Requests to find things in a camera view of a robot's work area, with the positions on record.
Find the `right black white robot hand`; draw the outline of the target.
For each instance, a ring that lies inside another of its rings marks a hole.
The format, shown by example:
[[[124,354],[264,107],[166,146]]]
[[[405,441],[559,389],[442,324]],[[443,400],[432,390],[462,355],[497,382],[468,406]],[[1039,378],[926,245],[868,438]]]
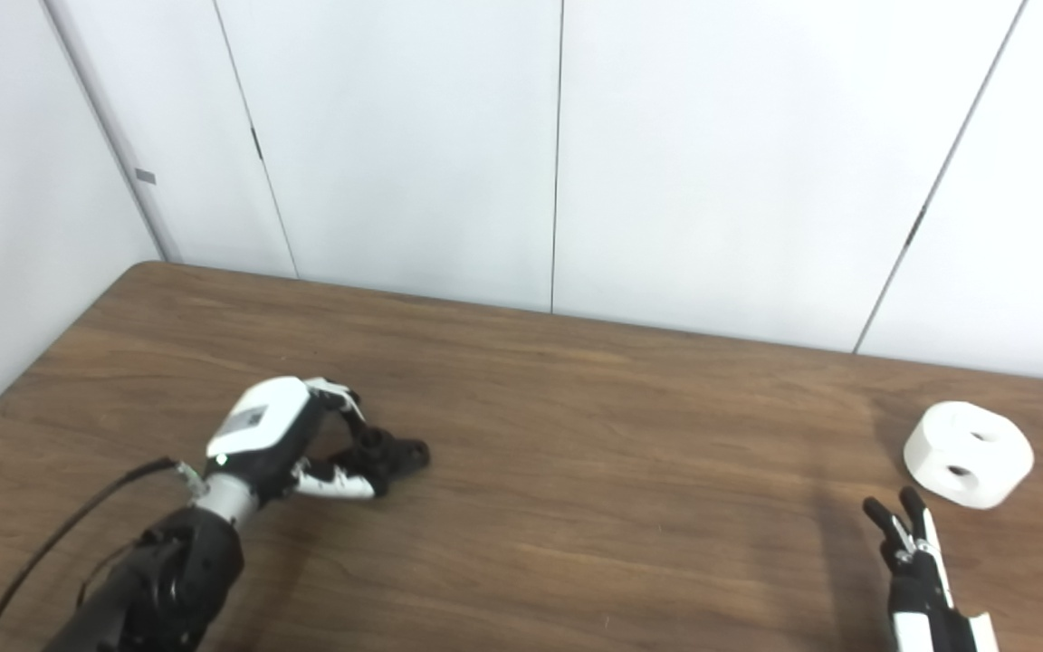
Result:
[[[894,651],[998,651],[989,612],[964,615],[953,599],[930,507],[913,487],[898,493],[904,515],[876,498],[862,503],[883,535],[880,553],[890,573],[887,623]]]

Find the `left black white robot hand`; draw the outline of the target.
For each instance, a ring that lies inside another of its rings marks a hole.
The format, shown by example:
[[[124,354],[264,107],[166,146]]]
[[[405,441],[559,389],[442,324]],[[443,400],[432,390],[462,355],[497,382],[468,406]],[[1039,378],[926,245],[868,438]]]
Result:
[[[267,503],[292,493],[332,500],[373,500],[389,480],[364,470],[351,446],[313,461],[311,442],[330,414],[339,414],[354,437],[368,432],[359,396],[323,377],[273,377],[236,401],[207,443],[207,490],[198,506],[228,523],[244,523]]]

